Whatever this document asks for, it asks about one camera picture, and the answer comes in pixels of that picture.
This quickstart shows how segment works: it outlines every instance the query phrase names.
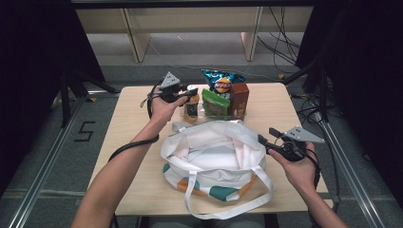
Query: human hand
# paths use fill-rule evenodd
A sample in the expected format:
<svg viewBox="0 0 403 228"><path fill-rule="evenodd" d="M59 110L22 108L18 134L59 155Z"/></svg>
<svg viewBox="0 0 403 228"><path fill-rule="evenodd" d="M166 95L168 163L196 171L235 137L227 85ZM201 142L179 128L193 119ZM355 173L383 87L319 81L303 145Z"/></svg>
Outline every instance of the human hand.
<svg viewBox="0 0 403 228"><path fill-rule="evenodd" d="M157 86L155 91L160 91L161 87ZM187 101L187 97L181 97L174 103L167 103L161 97L154 95L152 100L152 116L151 121L161 122L162 124L166 124L172 118L175 109L183 105Z"/></svg>
<svg viewBox="0 0 403 228"><path fill-rule="evenodd" d="M315 146L311 142L306 143L306 152L315 161L317 161L315 153ZM297 189L301 190L314 190L314 177L315 166L308 158L301 161L288 161L275 150L269 150L270 155L284 168L285 175L288 181Z"/></svg>

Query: human arm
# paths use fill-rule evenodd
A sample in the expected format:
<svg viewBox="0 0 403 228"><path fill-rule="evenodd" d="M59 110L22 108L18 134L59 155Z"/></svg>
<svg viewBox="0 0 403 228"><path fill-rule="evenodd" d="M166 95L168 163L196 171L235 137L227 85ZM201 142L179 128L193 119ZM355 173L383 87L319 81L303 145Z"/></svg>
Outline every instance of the human arm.
<svg viewBox="0 0 403 228"><path fill-rule="evenodd" d="M315 147L311 142L306 145L307 153L314 160ZM343 220L320 197L314 186L315 166L308 159L301 161L287 161L278 152L269 150L270 155L284 168L288 181L296 188L308 209L320 227L347 227Z"/></svg>
<svg viewBox="0 0 403 228"><path fill-rule="evenodd" d="M154 139L176 107L186 98L167 104L157 97L152 102L152 117L132 142ZM125 195L151 144L125 150L108 162L93 180L77 210L72 227L108 227L119 202Z"/></svg>

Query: white tote bag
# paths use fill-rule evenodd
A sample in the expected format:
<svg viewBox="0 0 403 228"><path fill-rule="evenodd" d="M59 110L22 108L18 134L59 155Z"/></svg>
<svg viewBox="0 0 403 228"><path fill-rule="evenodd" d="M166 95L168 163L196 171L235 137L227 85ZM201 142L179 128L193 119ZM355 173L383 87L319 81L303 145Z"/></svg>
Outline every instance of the white tote bag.
<svg viewBox="0 0 403 228"><path fill-rule="evenodd" d="M243 122L215 121L180 129L163 142L161 156L167 160L163 174L175 188L185 191L189 213L199 219L229 219L268 202L273 184L264 171L266 149L257 133ZM262 180L268 192L263 196L215 214L191 211L190 195L237 200L253 184Z"/></svg>

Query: metal rail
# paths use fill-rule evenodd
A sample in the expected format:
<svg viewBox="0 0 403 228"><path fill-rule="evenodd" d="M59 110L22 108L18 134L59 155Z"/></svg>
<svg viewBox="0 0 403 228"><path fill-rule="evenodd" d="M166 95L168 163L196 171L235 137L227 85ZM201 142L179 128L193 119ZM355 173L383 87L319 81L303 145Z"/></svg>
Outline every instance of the metal rail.
<svg viewBox="0 0 403 228"><path fill-rule="evenodd" d="M9 225L9 228L24 227L29 217L29 214L32 211L32 208L36 200L38 199L38 196L41 193L41 189L44 186L48 178L48 175L53 165L55 164L60 151L63 148L63 145L65 144L66 137L70 132L72 124L75 121L78 111L83 106L84 101L85 98L77 98L75 105L71 110L72 115L70 120L67 122L65 127L63 127L60 130L55 142L53 143L53 146L50 148L49 153L41 166L41 169L36 175L35 180L33 181L26 195L24 196L20 206L16 210L16 213Z"/></svg>
<svg viewBox="0 0 403 228"><path fill-rule="evenodd" d="M316 118L318 121L321 120L321 115L319 113L316 113ZM355 198L359 206L361 207L361 210L369 225L373 228L385 227L385 224L378 214L373 201L365 190L361 180L358 178L358 175L356 174L353 166L344 153L343 148L338 142L332 127L329 123L326 122L321 122L320 124L322 124L323 129L329 138L329 143L334 149L334 154L338 161L338 164L340 165L340 169L343 172L347 182L349 183L350 188L352 189L353 194L355 195Z"/></svg>

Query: snack box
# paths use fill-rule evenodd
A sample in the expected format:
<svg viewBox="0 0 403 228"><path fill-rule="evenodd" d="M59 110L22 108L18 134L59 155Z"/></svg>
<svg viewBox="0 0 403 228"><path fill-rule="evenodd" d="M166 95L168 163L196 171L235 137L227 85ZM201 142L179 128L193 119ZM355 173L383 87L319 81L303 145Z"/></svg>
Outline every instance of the snack box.
<svg viewBox="0 0 403 228"><path fill-rule="evenodd" d="M231 120L242 120L246 115L246 105L248 104L249 88L246 83L232 84L231 104L228 107L228 115Z"/></svg>

